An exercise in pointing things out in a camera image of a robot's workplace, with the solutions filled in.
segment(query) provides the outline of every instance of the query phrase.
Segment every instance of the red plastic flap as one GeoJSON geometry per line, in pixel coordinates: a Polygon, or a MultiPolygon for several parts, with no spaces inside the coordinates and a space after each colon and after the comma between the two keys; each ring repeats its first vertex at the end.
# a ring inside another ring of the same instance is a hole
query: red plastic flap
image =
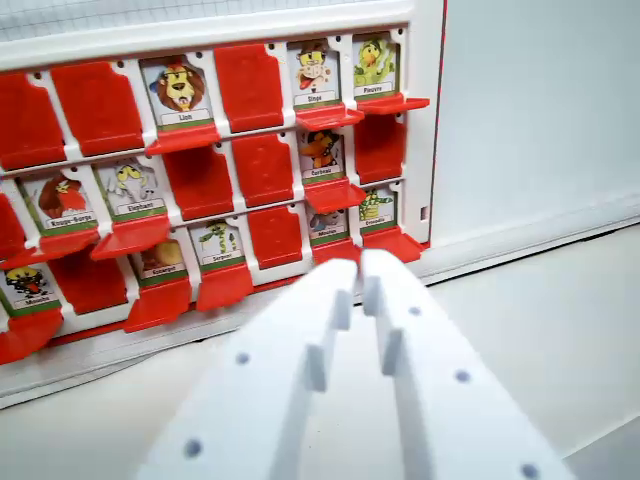
{"type": "Polygon", "coordinates": [[[358,101],[358,110],[367,115],[388,115],[424,108],[431,103],[428,98],[404,98],[401,93],[389,97],[358,101]]]}
{"type": "Polygon", "coordinates": [[[222,104],[232,132],[282,125],[282,91],[278,59],[265,46],[216,48],[222,104]]]}
{"type": "Polygon", "coordinates": [[[360,254],[362,249],[353,244],[350,238],[343,238],[337,242],[323,243],[316,247],[312,247],[313,261],[316,265],[320,265],[332,258],[345,258],[360,263],[360,254]]]}
{"type": "Polygon", "coordinates": [[[247,207],[293,198],[291,152],[277,133],[235,138],[231,146],[247,207]]]}
{"type": "Polygon", "coordinates": [[[360,205],[367,196],[364,190],[349,183],[347,177],[309,183],[304,186],[304,194],[313,209],[322,214],[360,205]]]}
{"type": "Polygon", "coordinates": [[[83,155],[144,147],[129,79],[109,62],[55,67],[51,77],[83,155]]]}
{"type": "Polygon", "coordinates": [[[44,347],[62,326],[60,308],[9,319],[9,331],[0,333],[0,365],[28,357],[44,347]]]}
{"type": "Polygon", "coordinates": [[[169,218],[154,215],[123,223],[115,223],[113,232],[103,238],[91,252],[94,260],[117,258],[142,252],[167,239],[169,218]]]}
{"type": "Polygon", "coordinates": [[[296,111],[297,124],[310,132],[355,125],[363,118],[363,112],[347,109],[342,103],[296,111]]]}
{"type": "Polygon", "coordinates": [[[95,262],[89,256],[90,249],[49,262],[62,293],[78,315],[127,301],[127,288],[117,262],[95,262]]]}
{"type": "Polygon", "coordinates": [[[31,85],[24,73],[0,75],[0,102],[13,106],[11,114],[0,119],[0,163],[4,169],[66,159],[62,130],[46,88],[31,85]]]}
{"type": "Polygon", "coordinates": [[[171,323],[189,309],[190,301],[188,277],[141,288],[122,329],[131,333],[171,323]]]}
{"type": "Polygon", "coordinates": [[[81,230],[79,232],[52,237],[42,237],[39,248],[22,250],[6,262],[0,264],[3,270],[24,267],[34,263],[48,262],[65,255],[78,252],[98,240],[100,236],[96,229],[81,230]]]}
{"type": "Polygon", "coordinates": [[[0,261],[24,249],[24,231],[4,193],[0,193],[0,261]]]}
{"type": "Polygon", "coordinates": [[[360,183],[402,175],[406,128],[394,115],[371,115],[354,127],[356,171],[360,183]]]}
{"type": "Polygon", "coordinates": [[[253,293],[253,281],[246,263],[211,270],[202,275],[196,310],[228,307],[253,293]]]}
{"type": "Polygon", "coordinates": [[[177,152],[190,148],[206,147],[220,141],[220,134],[213,123],[178,128],[168,132],[158,131],[158,139],[147,147],[148,155],[177,152]]]}
{"type": "Polygon", "coordinates": [[[162,156],[182,218],[233,210],[231,180],[224,155],[211,147],[192,148],[162,156]]]}
{"type": "Polygon", "coordinates": [[[380,248],[392,253],[404,263],[420,260],[425,247],[416,242],[400,227],[387,228],[362,235],[364,248],[380,248]]]}
{"type": "Polygon", "coordinates": [[[274,207],[247,215],[253,252],[260,268],[302,260],[302,236],[298,215],[287,207],[274,207]]]}

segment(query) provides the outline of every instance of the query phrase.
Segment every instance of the lion illustration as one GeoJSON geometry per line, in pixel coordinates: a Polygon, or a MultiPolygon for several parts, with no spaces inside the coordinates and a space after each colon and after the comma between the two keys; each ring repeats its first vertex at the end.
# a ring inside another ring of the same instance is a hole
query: lion illustration
{"type": "Polygon", "coordinates": [[[165,107],[176,112],[188,112],[200,103],[205,87],[198,72],[176,60],[167,65],[149,88],[165,107]]]}

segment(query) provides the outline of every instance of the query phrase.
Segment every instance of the bird card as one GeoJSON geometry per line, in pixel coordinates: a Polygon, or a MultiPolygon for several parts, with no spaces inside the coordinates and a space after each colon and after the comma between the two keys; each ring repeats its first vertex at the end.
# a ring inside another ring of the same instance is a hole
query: bird card
{"type": "Polygon", "coordinates": [[[399,91],[400,46],[389,34],[353,37],[353,96],[356,99],[384,97],[399,91]]]}
{"type": "Polygon", "coordinates": [[[185,55],[141,60],[140,66],[158,130],[213,122],[204,73],[185,55]]]}
{"type": "Polygon", "coordinates": [[[294,108],[340,103],[340,59],[326,39],[290,43],[287,61],[294,108]]]}
{"type": "Polygon", "coordinates": [[[373,232],[394,227],[397,220],[397,194],[389,187],[376,187],[365,190],[367,196],[360,204],[360,233],[373,232]]]}
{"type": "Polygon", "coordinates": [[[302,183],[344,177],[342,136],[331,130],[298,133],[298,154],[302,183]]]}
{"type": "Polygon", "coordinates": [[[135,157],[100,163],[95,167],[95,175],[111,218],[116,222],[167,211],[155,172],[135,157]]]}
{"type": "Polygon", "coordinates": [[[51,279],[39,265],[2,272],[0,303],[10,317],[42,312],[60,306],[51,279]]]}
{"type": "Polygon", "coordinates": [[[224,221],[190,228],[189,235],[202,272],[245,261],[240,231],[224,221]]]}
{"type": "Polygon", "coordinates": [[[186,277],[188,274],[177,240],[169,239],[140,253],[134,253],[131,261],[142,287],[186,277]]]}
{"type": "Polygon", "coordinates": [[[98,225],[86,192],[62,172],[18,180],[18,188],[40,233],[71,233],[98,225]]]}
{"type": "Polygon", "coordinates": [[[349,237],[347,210],[320,214],[316,213],[310,205],[306,205],[305,210],[309,227],[309,243],[312,247],[349,237]]]}

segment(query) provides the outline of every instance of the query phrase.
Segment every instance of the grid paper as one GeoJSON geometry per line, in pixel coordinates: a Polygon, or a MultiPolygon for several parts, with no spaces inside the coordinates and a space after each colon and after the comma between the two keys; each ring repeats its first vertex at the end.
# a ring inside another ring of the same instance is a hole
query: grid paper
{"type": "Polygon", "coordinates": [[[366,0],[0,0],[0,42],[124,25],[362,1],[366,0]]]}

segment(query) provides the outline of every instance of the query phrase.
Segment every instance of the white plastic piece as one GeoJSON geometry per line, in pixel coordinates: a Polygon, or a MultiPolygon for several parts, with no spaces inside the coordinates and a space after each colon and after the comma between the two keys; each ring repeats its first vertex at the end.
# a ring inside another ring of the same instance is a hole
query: white plastic piece
{"type": "Polygon", "coordinates": [[[234,335],[138,478],[295,478],[311,394],[327,389],[336,333],[349,328],[356,275],[354,262],[321,265],[234,335]],[[322,301],[311,305],[320,288],[322,301]]]}
{"type": "Polygon", "coordinates": [[[573,476],[428,290],[395,257],[362,255],[365,313],[393,377],[407,479],[573,476]]]}

